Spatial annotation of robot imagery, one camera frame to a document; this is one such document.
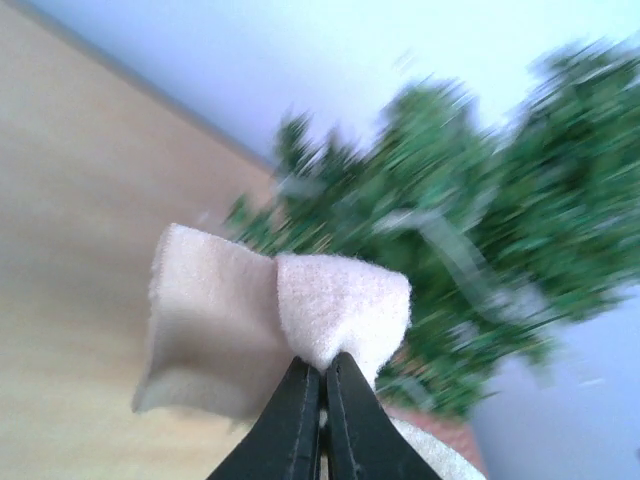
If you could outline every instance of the wooden surface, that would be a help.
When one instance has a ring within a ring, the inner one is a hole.
[[[269,173],[0,1],[0,477],[203,479],[229,422],[131,413],[149,266]]]

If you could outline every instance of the blurry green plant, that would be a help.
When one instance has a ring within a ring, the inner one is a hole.
[[[465,417],[500,359],[544,365],[545,326],[612,308],[616,288],[638,279],[639,58],[600,45],[545,57],[541,87],[506,140],[474,127],[453,84],[402,91],[365,153],[336,132],[314,145],[309,118],[289,119],[277,139],[279,193],[257,212],[238,200],[236,239],[407,275],[412,326],[379,394]]]

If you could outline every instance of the towel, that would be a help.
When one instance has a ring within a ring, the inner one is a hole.
[[[133,410],[191,407],[250,422],[296,355],[322,371],[348,352],[373,388],[409,326],[410,293],[404,275],[359,260],[269,258],[172,225],[152,267],[147,363]],[[431,435],[394,425],[443,480],[483,478]]]

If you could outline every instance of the white wall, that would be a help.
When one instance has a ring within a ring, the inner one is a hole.
[[[290,107],[314,112],[316,133],[340,121],[366,141],[395,91],[431,72],[462,77],[481,96],[481,121],[503,122],[543,51],[579,37],[622,39],[640,25],[633,0],[29,3],[263,155]],[[398,66],[407,50],[412,63]],[[576,367],[558,367],[555,386],[540,388],[505,365],[493,382],[503,393],[474,419],[492,478],[640,478],[638,306],[565,334],[603,383],[580,386]]]

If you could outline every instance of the foliage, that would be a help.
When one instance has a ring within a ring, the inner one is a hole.
[[[279,195],[258,212],[241,198],[230,223],[266,254],[340,254],[407,275],[412,326],[379,393],[464,417],[501,358],[543,364],[545,325],[611,308],[638,278],[638,59],[599,45],[547,56],[501,148],[452,83],[402,91],[364,153],[337,132],[314,145],[309,118],[289,119]]]

